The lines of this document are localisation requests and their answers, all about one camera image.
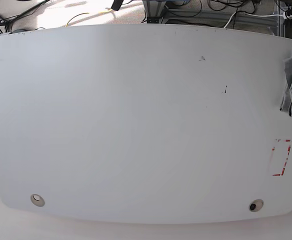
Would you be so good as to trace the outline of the left table grommet hole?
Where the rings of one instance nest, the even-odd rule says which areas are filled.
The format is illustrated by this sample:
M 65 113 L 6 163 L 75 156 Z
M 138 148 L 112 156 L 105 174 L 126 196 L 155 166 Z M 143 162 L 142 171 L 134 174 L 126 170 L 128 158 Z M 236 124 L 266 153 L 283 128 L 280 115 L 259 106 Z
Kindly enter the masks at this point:
M 38 194 L 32 194 L 30 200 L 37 207 L 43 207 L 45 205 L 45 200 Z

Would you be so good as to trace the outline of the table grommet hole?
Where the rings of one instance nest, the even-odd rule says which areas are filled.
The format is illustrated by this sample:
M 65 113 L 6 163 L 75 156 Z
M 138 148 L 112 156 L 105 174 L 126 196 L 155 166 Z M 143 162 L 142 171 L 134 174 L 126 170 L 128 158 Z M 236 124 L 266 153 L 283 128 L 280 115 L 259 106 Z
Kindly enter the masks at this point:
M 258 212 L 260 211 L 264 206 L 264 201 L 262 199 L 256 199 L 254 201 L 252 201 L 250 204 L 249 204 L 249 211 L 250 212 Z
M 43 207 L 45 205 L 45 200 L 38 194 L 32 194 L 30 200 L 37 207 Z

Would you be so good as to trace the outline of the right table grommet hole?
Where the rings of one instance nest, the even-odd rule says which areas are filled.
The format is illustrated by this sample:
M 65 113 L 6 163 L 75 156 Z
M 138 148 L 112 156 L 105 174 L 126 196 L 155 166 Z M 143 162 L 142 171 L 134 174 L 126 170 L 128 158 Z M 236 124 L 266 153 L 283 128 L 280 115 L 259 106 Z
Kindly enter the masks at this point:
M 249 204 L 249 211 L 250 212 L 258 212 L 260 211 L 264 206 L 264 201 L 262 199 L 256 199 L 254 201 L 252 201 L 250 204 Z

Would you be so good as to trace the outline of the red tape rectangle marker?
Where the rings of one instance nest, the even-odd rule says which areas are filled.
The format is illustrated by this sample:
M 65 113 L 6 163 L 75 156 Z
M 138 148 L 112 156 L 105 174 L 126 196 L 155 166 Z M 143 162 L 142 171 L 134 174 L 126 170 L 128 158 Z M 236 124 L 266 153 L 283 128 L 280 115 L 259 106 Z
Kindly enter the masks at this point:
M 271 176 L 283 176 L 290 155 L 292 141 L 290 139 L 276 139 L 271 150 L 269 172 Z

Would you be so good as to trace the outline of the black tripod legs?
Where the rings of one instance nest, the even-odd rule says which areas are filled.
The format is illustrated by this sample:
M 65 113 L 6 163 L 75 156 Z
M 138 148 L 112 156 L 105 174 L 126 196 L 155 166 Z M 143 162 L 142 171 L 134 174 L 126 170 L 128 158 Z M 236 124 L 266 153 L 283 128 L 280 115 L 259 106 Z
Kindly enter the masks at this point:
M 17 15 L 10 16 L 10 17 L 3 17 L 0 15 L 0 35 L 4 33 L 1 27 L 4 27 L 5 33 L 8 33 L 9 30 L 12 29 L 15 22 L 33 15 L 41 6 L 45 5 L 48 2 L 49 0 L 43 0 L 37 3 L 36 5 L 28 8 L 24 12 L 19 13 Z

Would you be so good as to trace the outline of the aluminium frame stand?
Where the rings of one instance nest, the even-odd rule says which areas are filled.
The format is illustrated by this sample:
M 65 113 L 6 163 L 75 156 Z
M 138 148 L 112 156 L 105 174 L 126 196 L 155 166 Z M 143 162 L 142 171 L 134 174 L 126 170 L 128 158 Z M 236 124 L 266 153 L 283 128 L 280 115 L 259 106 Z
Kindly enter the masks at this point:
M 142 3 L 147 24 L 165 24 L 168 21 L 165 18 L 167 0 L 143 0 Z

